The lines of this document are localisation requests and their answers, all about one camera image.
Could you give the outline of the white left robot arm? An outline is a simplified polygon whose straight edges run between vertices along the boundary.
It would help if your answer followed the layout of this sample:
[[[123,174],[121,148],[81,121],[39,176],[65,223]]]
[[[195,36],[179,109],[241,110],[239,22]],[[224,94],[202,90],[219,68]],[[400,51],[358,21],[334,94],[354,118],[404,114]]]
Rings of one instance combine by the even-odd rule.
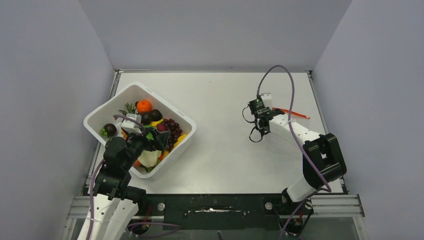
[[[130,169],[143,153],[165,150],[170,131],[147,128],[142,133],[114,136],[104,145],[103,159],[89,184],[89,211],[80,240],[118,240],[139,210],[148,210],[145,189],[130,186]]]

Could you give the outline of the clear orange-zip bag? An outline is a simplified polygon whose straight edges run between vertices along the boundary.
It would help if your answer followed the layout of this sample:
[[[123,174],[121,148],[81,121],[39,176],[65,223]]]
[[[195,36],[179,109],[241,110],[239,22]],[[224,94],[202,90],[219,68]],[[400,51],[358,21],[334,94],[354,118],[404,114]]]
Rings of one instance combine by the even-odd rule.
[[[288,109],[278,108],[278,107],[273,107],[272,109],[273,110],[280,110],[287,115],[289,114]],[[291,112],[291,118],[293,119],[293,121],[295,121],[299,125],[302,125],[303,127],[307,128],[307,129],[310,128],[310,119],[311,118],[308,115],[292,111]]]

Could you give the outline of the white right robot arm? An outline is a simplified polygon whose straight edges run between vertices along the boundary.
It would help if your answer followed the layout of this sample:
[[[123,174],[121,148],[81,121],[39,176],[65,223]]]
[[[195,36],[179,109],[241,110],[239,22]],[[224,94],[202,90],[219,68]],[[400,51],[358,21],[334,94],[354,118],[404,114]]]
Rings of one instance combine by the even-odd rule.
[[[301,207],[301,201],[318,191],[329,191],[329,183],[347,173],[346,163],[336,136],[321,134],[293,121],[290,115],[266,106],[261,97],[247,107],[254,116],[254,130],[263,137],[275,134],[293,140],[302,153],[299,180],[282,191],[281,207],[289,214]]]

